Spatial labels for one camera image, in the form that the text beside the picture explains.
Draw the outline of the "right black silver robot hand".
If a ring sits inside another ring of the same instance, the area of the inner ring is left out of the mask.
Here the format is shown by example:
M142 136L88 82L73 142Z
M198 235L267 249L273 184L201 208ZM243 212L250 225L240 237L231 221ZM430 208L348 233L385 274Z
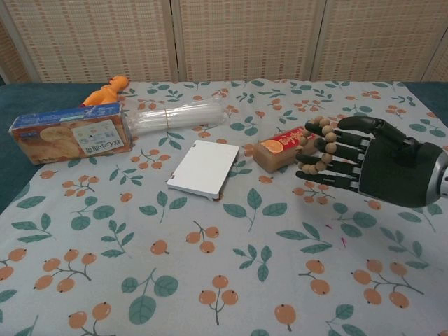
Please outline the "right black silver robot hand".
M351 116L331 127L315 118L315 157L298 153L297 177L401 207L425 207L447 196L447 153L407 136L383 119Z

